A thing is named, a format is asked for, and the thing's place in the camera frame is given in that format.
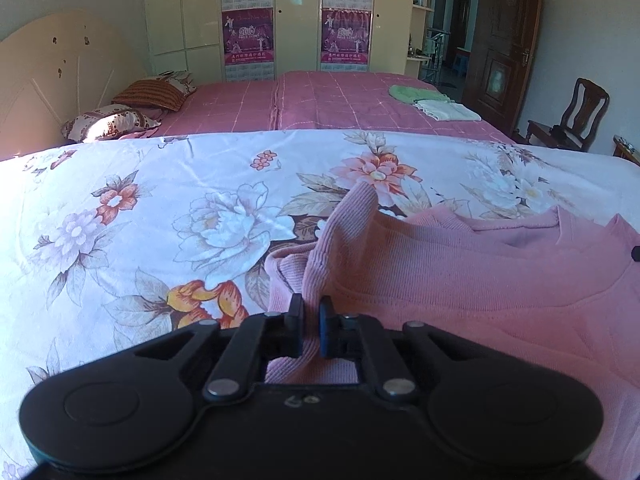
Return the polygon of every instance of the headboard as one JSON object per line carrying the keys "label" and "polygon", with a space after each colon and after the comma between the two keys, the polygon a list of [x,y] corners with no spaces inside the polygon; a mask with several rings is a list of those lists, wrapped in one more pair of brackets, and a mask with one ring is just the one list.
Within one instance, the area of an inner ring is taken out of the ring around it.
{"label": "headboard", "polygon": [[85,10],[28,23],[0,43],[0,160],[65,144],[63,123],[145,75],[119,33]]}

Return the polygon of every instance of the stool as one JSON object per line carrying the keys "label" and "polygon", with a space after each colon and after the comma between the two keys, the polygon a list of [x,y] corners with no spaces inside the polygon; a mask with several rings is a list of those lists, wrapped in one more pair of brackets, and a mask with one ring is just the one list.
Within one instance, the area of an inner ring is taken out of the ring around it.
{"label": "stool", "polygon": [[466,72],[469,69],[470,54],[470,52],[458,48],[456,52],[456,59],[453,62],[453,70],[456,71],[458,77],[466,76]]}

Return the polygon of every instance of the wooden chair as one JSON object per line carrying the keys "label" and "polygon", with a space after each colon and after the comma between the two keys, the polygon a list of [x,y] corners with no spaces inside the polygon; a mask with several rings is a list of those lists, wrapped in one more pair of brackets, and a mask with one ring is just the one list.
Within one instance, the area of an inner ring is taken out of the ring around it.
{"label": "wooden chair", "polygon": [[[580,105],[578,113],[574,117],[573,126],[569,127],[569,118],[574,113],[578,104],[580,86],[584,88],[582,104]],[[602,108],[600,108],[596,117],[593,119],[589,133],[583,137],[582,134],[587,129],[591,116],[596,111],[602,100],[604,100]],[[574,150],[576,152],[588,152],[596,138],[596,134],[598,133],[600,121],[609,108],[609,101],[609,94],[607,94],[603,88],[600,88],[596,83],[589,81],[588,79],[579,78],[578,81],[575,82],[574,98],[567,110],[564,112],[562,120],[560,121],[562,131],[568,134],[566,141],[562,143],[552,137],[551,126],[546,126],[546,124],[537,123],[535,121],[529,121],[527,137],[525,138],[526,144],[530,144],[531,136],[534,136],[544,142],[545,146],[550,148],[561,148],[563,150]]]}

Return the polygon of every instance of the pink bedspread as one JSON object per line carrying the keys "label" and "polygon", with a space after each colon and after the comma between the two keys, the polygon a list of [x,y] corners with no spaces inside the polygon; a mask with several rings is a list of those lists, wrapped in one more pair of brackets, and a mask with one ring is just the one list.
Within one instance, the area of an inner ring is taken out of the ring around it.
{"label": "pink bedspread", "polygon": [[436,121],[389,95],[392,85],[430,88],[417,79],[371,72],[288,72],[276,83],[277,130],[414,132],[513,141],[485,121]]}
{"label": "pink bedspread", "polygon": [[275,83],[214,83],[198,88],[151,137],[276,130]]}

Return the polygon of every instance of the brown pillow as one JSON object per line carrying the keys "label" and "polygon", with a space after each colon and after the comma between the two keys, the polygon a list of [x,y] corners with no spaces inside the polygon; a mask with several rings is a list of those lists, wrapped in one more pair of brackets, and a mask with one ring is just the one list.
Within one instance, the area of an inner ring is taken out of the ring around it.
{"label": "brown pillow", "polygon": [[171,76],[140,79],[114,97],[114,104],[131,107],[159,107],[177,112],[196,88]]}

